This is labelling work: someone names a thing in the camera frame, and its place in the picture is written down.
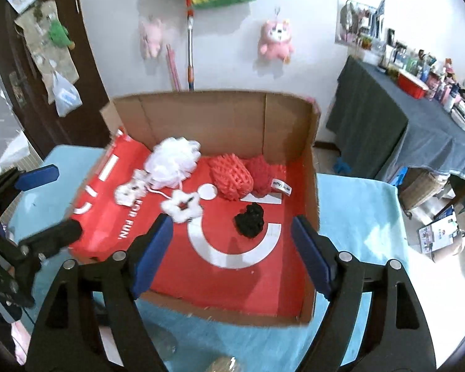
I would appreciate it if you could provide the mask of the white fluffy star scrunchie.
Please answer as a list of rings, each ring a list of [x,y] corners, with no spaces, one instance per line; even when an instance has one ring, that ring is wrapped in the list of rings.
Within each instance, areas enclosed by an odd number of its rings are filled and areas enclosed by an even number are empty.
[[[175,224],[187,223],[203,214],[200,196],[197,192],[185,193],[175,190],[170,199],[161,202],[160,207]]]

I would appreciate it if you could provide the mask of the black fluffy scrunchie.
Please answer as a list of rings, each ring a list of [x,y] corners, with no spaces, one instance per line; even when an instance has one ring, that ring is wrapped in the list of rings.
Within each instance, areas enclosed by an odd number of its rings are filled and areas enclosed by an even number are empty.
[[[264,210],[260,204],[253,202],[243,212],[234,217],[237,231],[246,238],[257,237],[264,228]]]

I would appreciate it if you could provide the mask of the brown wooden door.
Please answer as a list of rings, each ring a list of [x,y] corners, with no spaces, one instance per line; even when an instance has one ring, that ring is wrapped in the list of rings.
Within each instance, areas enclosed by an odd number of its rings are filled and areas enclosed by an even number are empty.
[[[0,77],[36,152],[103,147],[108,101],[79,0],[0,0]]]

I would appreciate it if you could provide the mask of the large jar of tea leaves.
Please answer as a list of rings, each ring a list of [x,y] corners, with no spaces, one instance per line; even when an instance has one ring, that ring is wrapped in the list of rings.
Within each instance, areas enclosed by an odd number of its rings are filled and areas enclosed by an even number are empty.
[[[152,322],[146,323],[145,328],[160,358],[169,361],[176,354],[178,348],[178,341],[175,336],[170,331]]]

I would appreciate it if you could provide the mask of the white plastic bag on door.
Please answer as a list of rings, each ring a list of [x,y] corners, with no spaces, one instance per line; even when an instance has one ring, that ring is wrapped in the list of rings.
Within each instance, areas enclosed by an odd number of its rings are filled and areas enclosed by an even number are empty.
[[[82,105],[78,90],[60,73],[53,73],[53,96],[59,117],[66,117]]]

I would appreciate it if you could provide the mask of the beige hanging door organizer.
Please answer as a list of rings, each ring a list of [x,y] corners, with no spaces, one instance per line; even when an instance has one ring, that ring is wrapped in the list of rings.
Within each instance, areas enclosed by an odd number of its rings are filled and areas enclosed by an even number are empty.
[[[53,73],[57,71],[74,84],[79,73],[74,65],[68,48],[55,46],[48,37],[48,29],[53,19],[59,20],[59,11],[54,0],[37,2],[14,20],[19,27],[27,49],[42,77],[47,91],[47,102],[52,104]]]

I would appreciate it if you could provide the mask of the woven basket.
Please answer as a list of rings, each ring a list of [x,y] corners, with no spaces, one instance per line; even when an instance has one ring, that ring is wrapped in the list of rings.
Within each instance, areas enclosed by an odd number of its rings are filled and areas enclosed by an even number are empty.
[[[398,198],[405,211],[421,206],[444,189],[448,175],[439,175],[422,168],[409,168],[398,188]]]

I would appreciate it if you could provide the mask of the small jar of gold beads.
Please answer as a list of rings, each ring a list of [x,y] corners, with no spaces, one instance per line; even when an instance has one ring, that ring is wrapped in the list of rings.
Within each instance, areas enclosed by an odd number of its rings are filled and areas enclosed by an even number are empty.
[[[242,366],[236,357],[222,356],[214,360],[206,372],[241,372]]]

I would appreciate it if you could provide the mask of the white mesh bath pouf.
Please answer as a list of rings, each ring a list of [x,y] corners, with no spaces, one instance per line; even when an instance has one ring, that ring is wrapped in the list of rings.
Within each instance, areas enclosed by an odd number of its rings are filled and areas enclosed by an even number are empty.
[[[183,181],[191,176],[202,156],[201,145],[184,137],[166,138],[153,147],[144,162],[147,183],[153,190],[181,189]]]

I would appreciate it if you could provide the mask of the green plush dinosaur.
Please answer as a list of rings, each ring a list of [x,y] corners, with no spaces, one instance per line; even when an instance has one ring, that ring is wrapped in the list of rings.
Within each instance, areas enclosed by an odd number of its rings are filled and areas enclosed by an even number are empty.
[[[75,43],[69,36],[69,31],[60,23],[58,19],[53,19],[48,29],[48,37],[52,43],[59,48],[73,50]]]

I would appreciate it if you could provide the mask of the red knitted item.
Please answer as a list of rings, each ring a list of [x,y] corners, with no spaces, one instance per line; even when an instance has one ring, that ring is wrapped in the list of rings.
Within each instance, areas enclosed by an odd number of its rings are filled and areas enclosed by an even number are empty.
[[[286,166],[269,164],[263,155],[244,160],[243,164],[253,178],[252,194],[256,197],[268,195],[273,189],[272,181],[275,178],[283,180],[286,176]]]

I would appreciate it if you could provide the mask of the grey tablecloth side table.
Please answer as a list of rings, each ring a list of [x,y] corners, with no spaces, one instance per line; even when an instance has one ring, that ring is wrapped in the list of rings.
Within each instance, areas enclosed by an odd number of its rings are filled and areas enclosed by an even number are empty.
[[[348,57],[326,127],[351,176],[392,181],[403,168],[465,179],[465,131],[435,101],[415,99]]]

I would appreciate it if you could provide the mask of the red bowl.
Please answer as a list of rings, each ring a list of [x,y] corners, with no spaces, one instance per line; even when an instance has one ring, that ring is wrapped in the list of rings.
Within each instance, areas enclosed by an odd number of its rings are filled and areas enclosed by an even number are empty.
[[[429,87],[424,82],[403,69],[398,72],[397,85],[415,99],[424,98],[429,91]]]

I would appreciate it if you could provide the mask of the pink plush rabbit on wall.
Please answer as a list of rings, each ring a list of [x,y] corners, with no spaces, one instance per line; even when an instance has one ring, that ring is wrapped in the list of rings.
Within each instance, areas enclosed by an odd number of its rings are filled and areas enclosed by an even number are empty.
[[[164,25],[160,19],[140,18],[140,50],[144,60],[157,58],[164,39]]]

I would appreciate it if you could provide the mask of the wall mirror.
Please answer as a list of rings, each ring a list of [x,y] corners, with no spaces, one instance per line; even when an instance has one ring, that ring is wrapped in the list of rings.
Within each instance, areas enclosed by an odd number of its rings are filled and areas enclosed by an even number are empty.
[[[365,50],[380,49],[386,38],[385,8],[385,0],[376,7],[355,0],[339,2],[335,42]]]

